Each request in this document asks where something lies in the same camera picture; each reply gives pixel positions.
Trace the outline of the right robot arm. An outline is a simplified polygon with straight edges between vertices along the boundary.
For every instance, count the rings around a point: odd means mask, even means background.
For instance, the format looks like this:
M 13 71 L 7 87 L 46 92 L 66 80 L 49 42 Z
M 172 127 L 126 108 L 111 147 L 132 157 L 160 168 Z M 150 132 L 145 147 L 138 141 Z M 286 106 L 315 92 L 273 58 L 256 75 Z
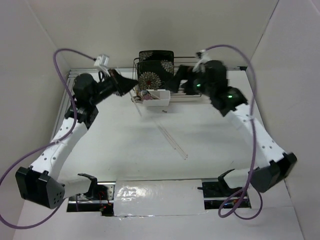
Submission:
M 165 87 L 177 93 L 182 80 L 186 81 L 187 93 L 209 97 L 212 106 L 239 131 L 255 156 L 252 168 L 231 169 L 219 176 L 220 194 L 230 196 L 246 182 L 259 193 L 265 193 L 288 177 L 297 162 L 296 155 L 285 152 L 253 117 L 246 97 L 238 88 L 229 85 L 227 67 L 221 61 L 209 60 L 199 64 L 197 70 L 181 65 Z

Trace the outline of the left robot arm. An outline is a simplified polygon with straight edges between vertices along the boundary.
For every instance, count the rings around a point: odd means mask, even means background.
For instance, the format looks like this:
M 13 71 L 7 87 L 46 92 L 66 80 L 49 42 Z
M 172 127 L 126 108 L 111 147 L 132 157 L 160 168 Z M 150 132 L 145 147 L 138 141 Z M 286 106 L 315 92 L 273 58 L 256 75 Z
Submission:
M 97 105 L 111 95 L 122 97 L 138 81 L 126 78 L 115 69 L 98 72 L 96 81 L 90 73 L 79 74 L 74 79 L 74 101 L 54 136 L 50 146 L 29 167 L 20 167 L 15 178 L 24 200 L 54 209 L 63 199 L 83 195 L 92 200 L 99 193 L 98 180 L 87 173 L 79 173 L 61 182 L 58 177 L 68 156 L 78 141 L 88 132 L 99 111 Z

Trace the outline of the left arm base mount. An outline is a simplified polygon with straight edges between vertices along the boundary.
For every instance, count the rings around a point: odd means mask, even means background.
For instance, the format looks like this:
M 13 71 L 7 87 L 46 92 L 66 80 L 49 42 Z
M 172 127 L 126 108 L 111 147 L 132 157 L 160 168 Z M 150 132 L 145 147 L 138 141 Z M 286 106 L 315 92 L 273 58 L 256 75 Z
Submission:
M 67 202 L 68 213 L 94 213 L 101 216 L 114 216 L 115 182 L 102 181 L 92 175 L 79 173 L 78 179 L 71 185 L 80 187 Z

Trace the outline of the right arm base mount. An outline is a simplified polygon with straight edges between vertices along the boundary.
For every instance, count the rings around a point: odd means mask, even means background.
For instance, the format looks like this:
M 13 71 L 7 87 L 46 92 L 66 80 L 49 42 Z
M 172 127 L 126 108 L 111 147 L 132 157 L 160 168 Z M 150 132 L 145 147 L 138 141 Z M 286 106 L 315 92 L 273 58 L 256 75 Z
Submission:
M 217 210 L 224 200 L 230 195 L 237 192 L 241 187 L 230 188 L 224 177 L 235 169 L 231 169 L 220 175 L 215 181 L 203 181 L 202 186 L 197 187 L 198 190 L 202 191 L 204 198 L 204 209 L 205 210 Z M 226 204 L 223 205 L 223 209 L 232 209 L 232 207 L 238 202 L 241 193 L 232 197 Z M 251 203 L 246 193 L 244 200 L 239 205 L 239 208 L 251 208 Z

